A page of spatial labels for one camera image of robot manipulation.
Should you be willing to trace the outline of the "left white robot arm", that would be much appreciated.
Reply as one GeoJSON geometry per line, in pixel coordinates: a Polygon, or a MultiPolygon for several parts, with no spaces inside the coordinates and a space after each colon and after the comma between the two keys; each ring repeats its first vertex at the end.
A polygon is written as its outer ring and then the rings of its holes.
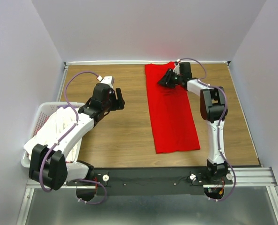
{"type": "Polygon", "coordinates": [[[78,180],[88,185],[94,177],[92,165],[77,161],[66,162],[66,157],[77,142],[111,111],[123,110],[125,101],[120,88],[109,84],[95,86],[92,97],[78,110],[75,120],[50,145],[36,144],[31,153],[29,178],[40,183],[45,192],[58,190],[67,181],[78,180]]]}

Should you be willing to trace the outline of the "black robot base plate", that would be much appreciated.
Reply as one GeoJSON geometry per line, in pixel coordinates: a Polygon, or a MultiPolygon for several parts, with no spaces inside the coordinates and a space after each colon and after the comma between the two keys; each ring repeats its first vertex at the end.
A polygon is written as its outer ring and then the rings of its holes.
{"type": "Polygon", "coordinates": [[[213,174],[205,166],[96,168],[93,183],[73,180],[67,186],[77,187],[77,196],[129,195],[206,195],[222,199],[226,185],[233,183],[230,172],[213,174]]]}

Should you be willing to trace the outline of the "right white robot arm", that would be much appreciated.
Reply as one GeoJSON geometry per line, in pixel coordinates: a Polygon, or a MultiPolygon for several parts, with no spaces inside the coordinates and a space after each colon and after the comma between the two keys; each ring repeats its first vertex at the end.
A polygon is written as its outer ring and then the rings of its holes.
{"type": "Polygon", "coordinates": [[[227,115],[224,89],[194,78],[191,64],[181,60],[176,61],[174,69],[168,69],[157,84],[170,89],[181,86],[200,97],[200,114],[207,123],[210,146],[204,179],[211,184],[216,183],[228,173],[224,150],[224,124],[227,115]]]}

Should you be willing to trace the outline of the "red t shirt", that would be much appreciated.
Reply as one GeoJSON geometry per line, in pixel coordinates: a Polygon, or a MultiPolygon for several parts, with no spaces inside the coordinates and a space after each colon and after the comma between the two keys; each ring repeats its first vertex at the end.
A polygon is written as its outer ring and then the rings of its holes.
{"type": "Polygon", "coordinates": [[[157,154],[201,149],[187,91],[180,86],[170,89],[158,84],[174,67],[173,62],[145,65],[147,100],[157,154]]]}

